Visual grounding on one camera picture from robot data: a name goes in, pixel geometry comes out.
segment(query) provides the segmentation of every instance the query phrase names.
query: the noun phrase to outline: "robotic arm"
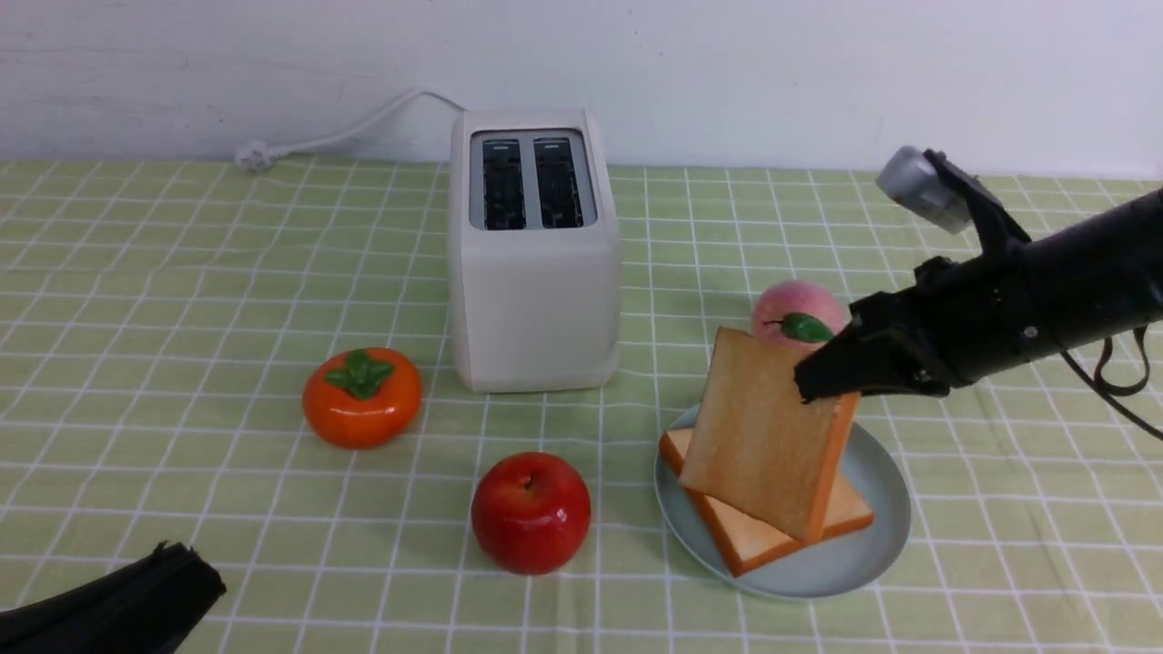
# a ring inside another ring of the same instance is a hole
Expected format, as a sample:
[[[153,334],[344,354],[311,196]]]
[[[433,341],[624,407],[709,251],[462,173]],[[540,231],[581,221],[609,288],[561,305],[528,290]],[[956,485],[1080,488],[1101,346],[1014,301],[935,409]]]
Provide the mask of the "robotic arm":
[[[1032,241],[976,178],[942,152],[901,148],[877,185],[897,204],[956,234],[970,222],[982,254],[934,257],[916,284],[850,305],[849,325],[795,369],[805,401],[850,391],[944,397],[991,374],[1054,354],[1120,413],[1163,439],[1113,396],[1147,385],[1147,327],[1163,319],[1163,189]],[[1101,377],[1111,337],[1133,332],[1144,376]],[[1105,341],[1094,378],[1066,350]]]

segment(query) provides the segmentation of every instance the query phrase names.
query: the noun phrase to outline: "table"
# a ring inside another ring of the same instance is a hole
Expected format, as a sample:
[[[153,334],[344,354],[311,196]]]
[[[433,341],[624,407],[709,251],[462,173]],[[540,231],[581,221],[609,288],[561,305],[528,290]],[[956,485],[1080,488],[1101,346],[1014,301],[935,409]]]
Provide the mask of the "table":
[[[713,581],[664,531],[650,479],[658,435],[699,400],[715,328],[745,328],[773,283],[899,289],[929,256],[972,256],[976,237],[907,214],[871,172],[611,175],[616,375],[484,398],[450,364],[443,166],[0,163],[0,606],[176,540],[229,589],[183,654],[1163,646],[1163,443],[1059,360],[943,401],[861,404],[915,499],[911,542],[877,584],[808,604]],[[985,182],[1034,237],[1157,185]],[[331,448],[304,425],[304,381],[378,344],[422,368],[422,415],[387,447]],[[1110,377],[1129,378],[1129,342],[1116,353]],[[1092,367],[1097,348],[1083,355]],[[1158,385],[1128,404],[1163,422]],[[564,570],[526,580],[497,571],[465,525],[473,481],[538,448],[585,475],[595,524]]]

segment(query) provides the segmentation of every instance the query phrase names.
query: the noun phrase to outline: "apple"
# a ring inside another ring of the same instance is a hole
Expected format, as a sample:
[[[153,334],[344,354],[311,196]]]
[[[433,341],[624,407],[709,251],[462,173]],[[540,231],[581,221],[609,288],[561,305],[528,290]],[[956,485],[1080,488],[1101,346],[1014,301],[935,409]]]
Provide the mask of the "apple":
[[[807,350],[823,347],[847,324],[844,305],[828,289],[804,279],[771,286],[759,296],[751,312],[752,335]],[[793,337],[791,334],[797,332],[799,335]]]
[[[590,533],[590,490],[565,460],[522,452],[497,462],[472,495],[472,533],[498,566],[544,575],[568,563]]]

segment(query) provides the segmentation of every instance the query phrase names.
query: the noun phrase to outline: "green leaf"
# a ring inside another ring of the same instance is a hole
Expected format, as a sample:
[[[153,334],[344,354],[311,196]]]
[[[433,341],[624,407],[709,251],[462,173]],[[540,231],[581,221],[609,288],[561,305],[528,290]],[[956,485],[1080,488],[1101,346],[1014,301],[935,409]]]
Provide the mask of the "green leaf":
[[[374,363],[371,367],[371,374],[368,376],[368,383],[379,389],[379,386],[392,376],[392,371],[395,367],[391,363]]]
[[[343,368],[337,368],[327,374],[327,383],[333,386],[347,389],[351,385],[351,374]]]
[[[349,392],[355,396],[356,399],[371,399],[376,397],[376,392],[379,391],[379,385],[372,384],[356,384],[349,389]]]
[[[368,368],[371,367],[371,356],[369,356],[366,351],[352,350],[348,354],[344,363],[351,372],[351,378],[355,379],[357,384],[368,378]]]
[[[789,313],[779,328],[789,339],[805,343],[822,343],[834,335],[820,319],[806,313]]]

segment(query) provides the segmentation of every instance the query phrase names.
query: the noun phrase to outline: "white wall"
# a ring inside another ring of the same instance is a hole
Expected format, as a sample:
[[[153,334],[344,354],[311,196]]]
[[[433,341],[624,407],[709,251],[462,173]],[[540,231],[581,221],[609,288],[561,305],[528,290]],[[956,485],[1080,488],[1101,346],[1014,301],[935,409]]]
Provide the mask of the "white wall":
[[[1158,0],[0,0],[0,156],[228,158],[433,84],[584,105],[616,163],[878,168],[908,142],[1160,177],[1161,24]],[[451,118],[420,100],[356,152],[447,158]]]

